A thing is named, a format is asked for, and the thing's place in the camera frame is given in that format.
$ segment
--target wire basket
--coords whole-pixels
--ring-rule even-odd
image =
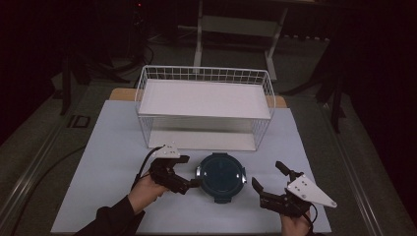
[[[267,71],[234,68],[145,66],[135,100],[149,148],[256,150],[275,108]]]

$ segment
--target dark fabric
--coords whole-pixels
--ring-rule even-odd
[[[102,207],[97,211],[95,220],[77,232],[76,236],[102,236],[102,235],[135,235],[139,224],[144,218],[142,211],[135,215],[126,196],[113,207]]]

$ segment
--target container lid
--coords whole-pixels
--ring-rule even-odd
[[[230,203],[246,183],[245,168],[227,153],[213,153],[197,167],[197,178],[203,179],[202,189],[214,197],[217,204]]]

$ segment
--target floor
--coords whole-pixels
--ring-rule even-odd
[[[146,58],[149,60],[152,56],[153,65],[193,65],[193,34],[184,34],[183,39],[172,45],[155,37],[148,44]],[[281,39],[273,56],[278,76],[273,84],[275,93],[306,82],[326,47],[325,41]],[[202,65],[266,68],[262,50],[227,49],[216,41],[205,46]],[[51,97],[0,147],[1,235],[10,235],[15,226],[15,235],[50,235],[56,213],[82,157],[80,148],[87,144],[103,102],[114,88],[131,87],[140,72],[138,68],[121,75],[129,84],[115,84],[94,72],[89,86],[73,81],[73,101],[67,115],[59,115],[61,100]],[[59,84],[60,75],[54,81]],[[341,107],[345,117],[339,119],[341,132],[336,134],[328,121],[329,104],[315,101],[316,90],[310,88],[285,99],[293,112],[317,184],[338,202],[338,208],[327,208],[332,228],[329,235],[416,235],[416,228],[349,97],[343,96]],[[89,117],[89,124],[78,128],[74,126],[73,116]],[[30,172],[30,167],[38,167],[38,171]],[[15,189],[19,183],[27,188]],[[21,198],[9,199],[16,194],[14,190],[21,190],[22,195],[18,196]]]

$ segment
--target dark background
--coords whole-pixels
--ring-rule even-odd
[[[196,2],[144,1],[146,10],[139,22],[148,21],[174,38],[177,24],[196,24]],[[344,91],[351,96],[387,173],[416,223],[413,187],[417,179],[414,148],[417,146],[414,103],[417,3],[363,2],[367,10],[344,21],[336,35],[330,36],[334,40],[324,60],[332,62],[327,64],[329,69],[343,64]],[[130,54],[127,35],[134,17],[132,1],[115,3],[0,1],[0,144],[54,92],[50,79],[61,71],[63,48],[69,41],[98,61]],[[235,14],[240,14],[238,8],[235,10]],[[307,35],[302,29],[306,24],[297,19],[302,19],[304,11],[302,16],[309,20],[311,16],[306,11],[310,10],[290,11],[293,15],[288,16],[284,31]],[[264,16],[273,17],[274,13],[269,10]],[[316,21],[316,25],[324,23],[325,19]],[[328,29],[333,33],[333,26]]]

